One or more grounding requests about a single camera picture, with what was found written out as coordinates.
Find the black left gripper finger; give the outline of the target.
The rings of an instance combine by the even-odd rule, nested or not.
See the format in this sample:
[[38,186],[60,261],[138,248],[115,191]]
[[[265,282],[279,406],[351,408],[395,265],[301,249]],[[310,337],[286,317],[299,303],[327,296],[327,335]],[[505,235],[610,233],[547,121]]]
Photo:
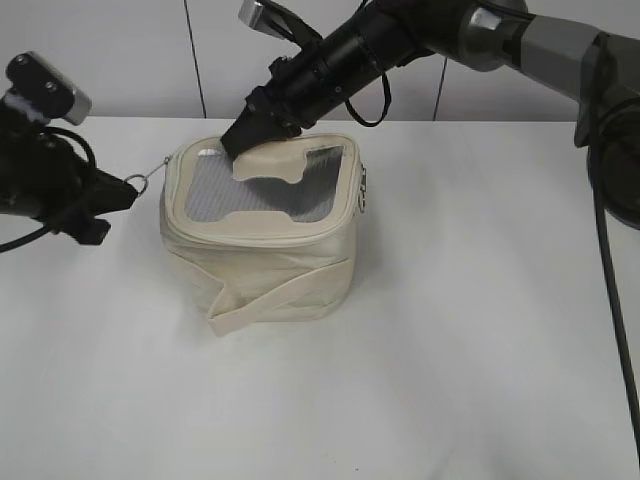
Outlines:
[[128,182],[97,171],[94,185],[94,215],[104,215],[129,210],[139,196],[138,191]]

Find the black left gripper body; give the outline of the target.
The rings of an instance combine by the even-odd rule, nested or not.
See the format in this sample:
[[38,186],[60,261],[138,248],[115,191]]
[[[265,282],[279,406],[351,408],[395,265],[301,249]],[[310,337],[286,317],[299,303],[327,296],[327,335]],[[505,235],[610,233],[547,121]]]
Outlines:
[[79,177],[79,192],[73,193],[70,201],[38,218],[41,227],[35,233],[37,239],[47,234],[64,233],[81,246],[99,246],[105,240],[111,226],[108,221],[97,219],[91,206],[101,183],[99,169],[93,150],[88,149],[85,154],[87,167]]

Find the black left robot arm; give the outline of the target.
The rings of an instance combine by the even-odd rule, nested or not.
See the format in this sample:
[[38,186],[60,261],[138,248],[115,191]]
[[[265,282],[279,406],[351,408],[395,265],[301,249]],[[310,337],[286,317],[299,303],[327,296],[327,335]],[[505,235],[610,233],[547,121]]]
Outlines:
[[1,99],[1,213],[39,228],[1,245],[8,253],[49,234],[99,246],[111,224],[102,217],[132,208],[141,196],[125,179],[98,167],[90,144],[49,119],[16,93]]

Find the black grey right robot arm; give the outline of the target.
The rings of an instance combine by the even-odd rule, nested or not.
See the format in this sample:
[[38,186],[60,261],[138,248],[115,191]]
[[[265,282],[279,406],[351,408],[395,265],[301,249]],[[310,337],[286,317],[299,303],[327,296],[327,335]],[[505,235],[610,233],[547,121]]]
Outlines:
[[479,72],[509,67],[579,106],[574,142],[594,153],[605,209],[639,224],[639,42],[535,15],[521,1],[369,1],[323,36],[273,1],[247,1],[249,28],[299,47],[270,65],[222,138],[238,156],[299,136],[394,68],[434,54]]

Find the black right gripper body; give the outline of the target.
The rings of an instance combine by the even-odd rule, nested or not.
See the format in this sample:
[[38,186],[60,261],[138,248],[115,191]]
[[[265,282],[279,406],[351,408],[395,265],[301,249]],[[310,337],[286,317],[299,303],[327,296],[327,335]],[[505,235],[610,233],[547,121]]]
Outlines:
[[257,136],[298,136],[320,119],[320,59],[279,57],[271,78],[246,97],[243,125]]

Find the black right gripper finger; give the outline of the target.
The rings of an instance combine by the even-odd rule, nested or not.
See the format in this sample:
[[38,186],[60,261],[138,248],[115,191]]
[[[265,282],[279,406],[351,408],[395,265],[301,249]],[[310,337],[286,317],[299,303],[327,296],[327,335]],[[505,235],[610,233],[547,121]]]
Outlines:
[[289,130],[277,117],[245,107],[220,142],[227,156],[235,161],[239,155],[255,147],[289,137]]

